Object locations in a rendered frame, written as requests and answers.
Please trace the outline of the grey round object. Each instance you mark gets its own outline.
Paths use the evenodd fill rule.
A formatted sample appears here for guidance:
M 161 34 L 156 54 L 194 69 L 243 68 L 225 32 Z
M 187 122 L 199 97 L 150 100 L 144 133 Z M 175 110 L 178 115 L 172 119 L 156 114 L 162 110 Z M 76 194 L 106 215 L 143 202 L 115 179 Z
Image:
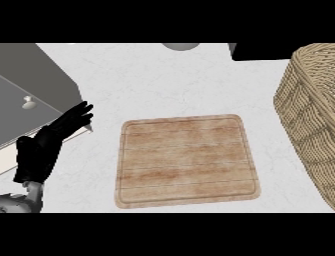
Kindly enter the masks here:
M 162 45 L 174 51 L 187 51 L 197 47 L 199 43 L 162 43 Z

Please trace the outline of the black appliance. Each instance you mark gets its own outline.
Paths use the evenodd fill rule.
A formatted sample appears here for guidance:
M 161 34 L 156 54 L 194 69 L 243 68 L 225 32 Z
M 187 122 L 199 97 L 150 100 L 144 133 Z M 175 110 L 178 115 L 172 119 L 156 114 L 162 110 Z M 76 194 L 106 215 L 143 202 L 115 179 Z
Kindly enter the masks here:
M 308 42 L 228 43 L 230 57 L 233 61 L 283 60 L 307 45 Z

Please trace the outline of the pale door knob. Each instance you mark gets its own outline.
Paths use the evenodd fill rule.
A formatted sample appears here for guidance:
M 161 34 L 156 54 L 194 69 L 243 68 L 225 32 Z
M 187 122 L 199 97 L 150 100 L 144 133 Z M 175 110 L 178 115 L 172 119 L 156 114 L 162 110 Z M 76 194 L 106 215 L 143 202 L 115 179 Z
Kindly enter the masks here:
M 25 96 L 23 100 L 25 100 L 25 103 L 22 104 L 22 108 L 25 110 L 32 109 L 36 106 L 35 102 L 32 101 L 32 97 L 31 96 Z

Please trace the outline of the tan wicker basket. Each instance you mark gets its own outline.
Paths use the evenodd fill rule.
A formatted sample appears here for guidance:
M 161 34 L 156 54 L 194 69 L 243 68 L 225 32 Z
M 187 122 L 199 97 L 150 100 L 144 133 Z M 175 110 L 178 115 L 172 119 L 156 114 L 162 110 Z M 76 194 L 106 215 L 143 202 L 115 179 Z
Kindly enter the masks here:
M 335 211 L 335 43 L 295 50 L 273 106 L 305 172 Z

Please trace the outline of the grey cabinet door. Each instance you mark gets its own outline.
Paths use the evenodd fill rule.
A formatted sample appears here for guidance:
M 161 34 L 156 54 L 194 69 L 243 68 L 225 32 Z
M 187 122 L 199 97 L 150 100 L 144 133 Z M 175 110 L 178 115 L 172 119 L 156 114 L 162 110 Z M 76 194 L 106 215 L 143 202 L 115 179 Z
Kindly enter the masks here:
M 23 97 L 36 106 L 25 110 Z M 78 85 L 34 43 L 0 43 L 0 175 L 16 167 L 16 139 L 82 102 Z

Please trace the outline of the wooden cutting board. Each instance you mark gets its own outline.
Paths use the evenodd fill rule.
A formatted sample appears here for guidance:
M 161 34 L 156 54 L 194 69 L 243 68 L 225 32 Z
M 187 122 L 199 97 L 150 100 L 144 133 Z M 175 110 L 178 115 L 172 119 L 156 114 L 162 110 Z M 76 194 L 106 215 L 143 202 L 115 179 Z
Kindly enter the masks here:
M 119 208 L 251 200 L 259 182 L 240 118 L 233 114 L 122 124 Z

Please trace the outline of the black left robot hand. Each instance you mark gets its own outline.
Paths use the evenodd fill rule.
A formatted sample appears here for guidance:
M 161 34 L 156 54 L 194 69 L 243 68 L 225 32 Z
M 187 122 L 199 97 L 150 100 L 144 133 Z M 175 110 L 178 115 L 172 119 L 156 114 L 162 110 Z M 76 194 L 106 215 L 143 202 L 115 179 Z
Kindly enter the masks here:
M 90 124 L 93 105 L 82 101 L 60 117 L 41 127 L 34 137 L 16 139 L 16 183 L 44 183 L 50 176 L 63 140 Z

